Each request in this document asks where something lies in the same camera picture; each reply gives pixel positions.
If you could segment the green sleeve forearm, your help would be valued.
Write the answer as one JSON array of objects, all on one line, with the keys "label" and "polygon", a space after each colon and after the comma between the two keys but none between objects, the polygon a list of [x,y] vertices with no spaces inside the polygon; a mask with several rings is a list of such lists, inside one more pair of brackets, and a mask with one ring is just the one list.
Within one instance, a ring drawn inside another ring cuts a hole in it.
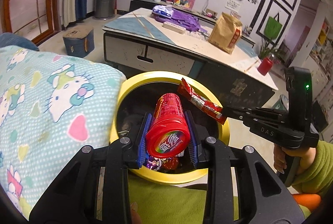
[{"label": "green sleeve forearm", "polygon": [[332,186],[332,153],[332,144],[319,141],[314,162],[306,171],[295,176],[292,187],[299,193],[324,197]]}]

